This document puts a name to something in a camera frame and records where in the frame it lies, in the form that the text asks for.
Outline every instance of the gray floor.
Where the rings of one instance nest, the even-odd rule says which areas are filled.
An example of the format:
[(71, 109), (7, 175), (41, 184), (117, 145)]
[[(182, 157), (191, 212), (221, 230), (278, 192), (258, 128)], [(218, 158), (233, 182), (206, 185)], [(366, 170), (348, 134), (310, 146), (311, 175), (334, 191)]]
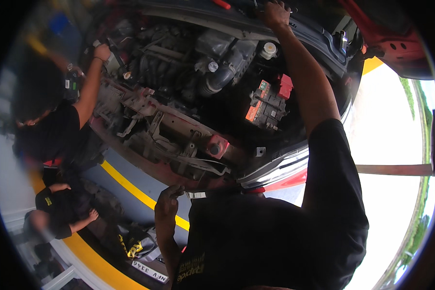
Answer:
[[(134, 186), (155, 201), (158, 200), (161, 191), (167, 188), (165, 184), (145, 174), (112, 149), (109, 149), (106, 152), (105, 160)], [(100, 165), (84, 172), (83, 177), (97, 183), (113, 193), (121, 202), (124, 207), (125, 215), (128, 218), (142, 225), (154, 224), (154, 211), (122, 187), (122, 185), (111, 177)], [(266, 192), (264, 195), (266, 197), (278, 198), (294, 203), (303, 190), (304, 185), (300, 185), (292, 188)], [(185, 195), (180, 196), (178, 201), (179, 210), (177, 215), (188, 221), (188, 212), (190, 210), (191, 202)], [(185, 246), (187, 244), (187, 237), (188, 231), (176, 226), (174, 238), (179, 246)]]

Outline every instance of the car battery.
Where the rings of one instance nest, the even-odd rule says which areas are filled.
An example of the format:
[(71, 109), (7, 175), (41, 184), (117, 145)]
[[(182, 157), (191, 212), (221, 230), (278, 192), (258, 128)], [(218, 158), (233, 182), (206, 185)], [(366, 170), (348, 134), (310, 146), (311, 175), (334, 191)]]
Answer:
[(287, 75), (279, 75), (277, 85), (261, 80), (259, 87), (249, 95), (250, 107), (245, 119), (262, 129), (278, 130), (278, 123), (285, 111), (285, 101), (290, 98), (293, 88), (292, 81)]

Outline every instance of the brake fluid reservoir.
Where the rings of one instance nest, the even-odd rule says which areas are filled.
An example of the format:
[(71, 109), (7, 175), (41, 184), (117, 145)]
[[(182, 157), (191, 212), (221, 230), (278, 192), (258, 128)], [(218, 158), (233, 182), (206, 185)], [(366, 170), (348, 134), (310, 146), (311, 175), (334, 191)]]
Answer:
[(264, 47), (262, 48), (259, 55), (261, 55), (264, 59), (270, 60), (274, 56), (276, 56), (277, 47), (272, 42), (267, 42)]

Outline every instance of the license plate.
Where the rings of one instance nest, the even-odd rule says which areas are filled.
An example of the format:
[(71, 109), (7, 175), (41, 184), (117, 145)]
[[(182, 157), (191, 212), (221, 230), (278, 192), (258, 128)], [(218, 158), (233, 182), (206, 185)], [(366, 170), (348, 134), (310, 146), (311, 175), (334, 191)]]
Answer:
[(160, 281), (163, 284), (165, 284), (169, 280), (168, 276), (163, 275), (163, 274), (153, 270), (152, 268), (145, 266), (144, 264), (142, 264), (140, 262), (133, 261), (132, 266), (135, 269), (139, 270), (140, 272), (143, 272), (146, 275), (149, 275), (151, 278), (155, 279), (156, 281)]

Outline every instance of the red screwdriver handle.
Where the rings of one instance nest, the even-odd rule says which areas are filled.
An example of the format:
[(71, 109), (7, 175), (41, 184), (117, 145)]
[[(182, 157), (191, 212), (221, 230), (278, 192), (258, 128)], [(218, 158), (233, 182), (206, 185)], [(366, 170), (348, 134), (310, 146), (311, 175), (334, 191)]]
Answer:
[(220, 7), (224, 8), (224, 9), (230, 9), (231, 5), (229, 3), (226, 3), (222, 0), (213, 0), (214, 3), (218, 4)]

